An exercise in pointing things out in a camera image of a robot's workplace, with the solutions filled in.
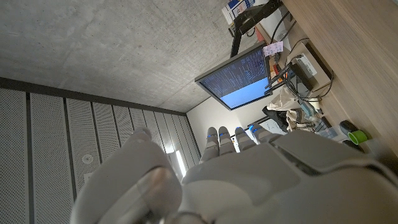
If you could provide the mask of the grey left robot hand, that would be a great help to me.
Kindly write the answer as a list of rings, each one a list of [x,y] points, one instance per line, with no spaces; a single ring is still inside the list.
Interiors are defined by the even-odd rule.
[[[199,163],[178,178],[137,128],[78,194],[72,223],[396,223],[397,175],[307,131],[210,128]]]

